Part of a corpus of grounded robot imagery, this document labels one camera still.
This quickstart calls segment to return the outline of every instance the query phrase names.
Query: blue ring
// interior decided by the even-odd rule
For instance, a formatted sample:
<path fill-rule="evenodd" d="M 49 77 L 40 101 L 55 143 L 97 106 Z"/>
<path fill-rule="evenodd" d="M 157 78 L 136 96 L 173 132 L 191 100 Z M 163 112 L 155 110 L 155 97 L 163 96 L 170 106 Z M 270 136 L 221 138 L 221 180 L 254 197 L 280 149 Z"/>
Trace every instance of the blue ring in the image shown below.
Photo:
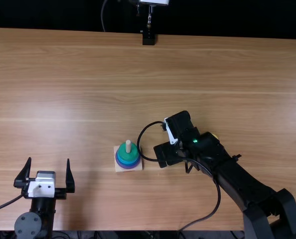
<path fill-rule="evenodd" d="M 118 160 L 122 163 L 122 164 L 124 164 L 124 165 L 132 165 L 133 163 L 135 163 L 137 160 L 138 160 L 138 158 L 139 158 L 139 155 L 138 155 L 138 158 L 135 158 L 133 161 L 125 161 L 125 160 L 123 160 L 121 157 L 120 157 L 120 155 L 119 155 L 119 149 L 118 149 L 118 151 L 117 151 L 117 156 L 118 156 Z"/>
<path fill-rule="evenodd" d="M 135 160 L 134 163 L 132 164 L 124 164 L 122 163 L 120 160 L 119 160 L 119 157 L 118 157 L 118 151 L 116 152 L 116 162 L 119 164 L 119 166 L 121 166 L 122 168 L 125 168 L 125 169 L 131 169 L 131 168 L 134 168 L 138 165 L 139 161 L 140 161 L 140 156 L 138 156 L 138 158 Z"/>
<path fill-rule="evenodd" d="M 138 156 L 138 158 L 136 158 L 134 161 L 132 161 L 132 162 L 125 162 L 125 161 L 123 161 L 120 157 L 119 157 L 119 155 L 117 154 L 117 159 L 118 159 L 118 161 L 122 164 L 122 165 L 124 165 L 124 166 L 127 166 L 127 167 L 132 167 L 132 166 L 135 166 L 136 165 L 136 163 L 139 161 L 139 159 L 140 159 L 140 157 Z"/>

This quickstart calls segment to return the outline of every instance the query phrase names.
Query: wood grain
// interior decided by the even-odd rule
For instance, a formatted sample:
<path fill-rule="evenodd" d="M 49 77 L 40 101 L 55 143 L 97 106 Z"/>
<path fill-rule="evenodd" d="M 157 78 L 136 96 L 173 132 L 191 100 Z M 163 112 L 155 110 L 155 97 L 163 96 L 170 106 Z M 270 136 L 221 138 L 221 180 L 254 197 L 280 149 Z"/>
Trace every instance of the wood grain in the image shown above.
<path fill-rule="evenodd" d="M 182 164 L 115 172 L 114 145 L 181 110 L 296 199 L 296 40 L 162 35 L 151 47 L 135 34 L 0 29 L 0 204 L 19 194 L 13 180 L 29 156 L 31 174 L 54 170 L 58 186 L 69 157 L 76 193 L 57 202 L 55 230 L 176 230 L 208 214 L 213 183 Z M 156 126 L 142 147 L 154 157 L 166 141 Z M 215 216 L 189 229 L 243 228 L 222 194 Z M 0 210 L 0 230 L 29 207 Z"/>

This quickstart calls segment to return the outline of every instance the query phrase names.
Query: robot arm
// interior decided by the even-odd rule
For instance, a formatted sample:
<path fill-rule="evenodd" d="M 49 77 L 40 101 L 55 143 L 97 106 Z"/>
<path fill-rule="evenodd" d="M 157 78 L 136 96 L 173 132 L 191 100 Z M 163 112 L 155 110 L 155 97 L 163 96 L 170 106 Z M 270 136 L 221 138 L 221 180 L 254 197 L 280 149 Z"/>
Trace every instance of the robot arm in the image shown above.
<path fill-rule="evenodd" d="M 200 134 L 187 111 L 166 118 L 165 129 L 169 142 L 154 147 L 160 167 L 193 158 L 206 170 L 185 162 L 186 172 L 195 167 L 211 173 L 242 211 L 246 239 L 296 239 L 296 202 L 289 191 L 276 192 L 252 177 L 237 163 L 241 155 L 231 157 L 216 136 Z M 269 224 L 270 215 L 280 218 Z"/>
<path fill-rule="evenodd" d="M 21 189 L 26 199 L 31 199 L 29 212 L 20 215 L 14 226 L 18 239 L 51 239 L 57 199 L 66 199 L 66 193 L 75 192 L 75 182 L 66 165 L 66 188 L 55 188 L 53 171 L 38 171 L 36 178 L 30 178 L 31 158 L 29 158 L 14 180 L 14 187 Z"/>

